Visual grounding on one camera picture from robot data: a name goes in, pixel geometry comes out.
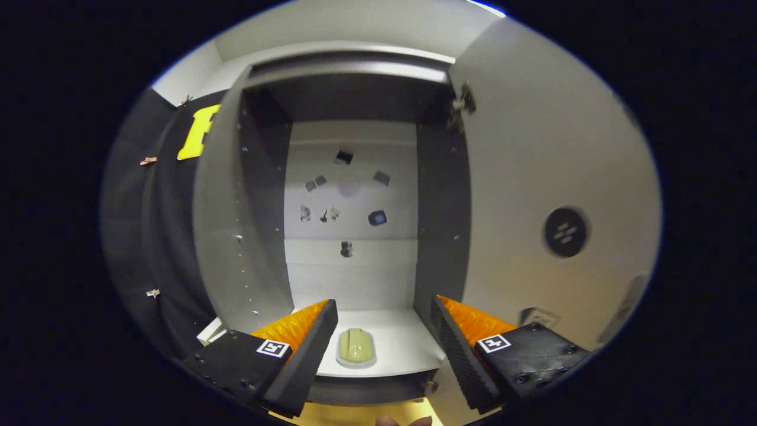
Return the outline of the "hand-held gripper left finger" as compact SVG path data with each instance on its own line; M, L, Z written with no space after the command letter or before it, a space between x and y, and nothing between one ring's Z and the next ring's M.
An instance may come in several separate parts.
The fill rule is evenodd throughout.
M226 331L179 366L246 409L298 417L337 323L337 303L325 299L252 334Z

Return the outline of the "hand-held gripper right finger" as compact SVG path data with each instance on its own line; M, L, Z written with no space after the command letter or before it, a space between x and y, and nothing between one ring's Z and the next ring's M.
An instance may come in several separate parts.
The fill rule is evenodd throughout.
M590 356L540 322L514 326L437 295L431 326L470 409L485 414L549 393Z

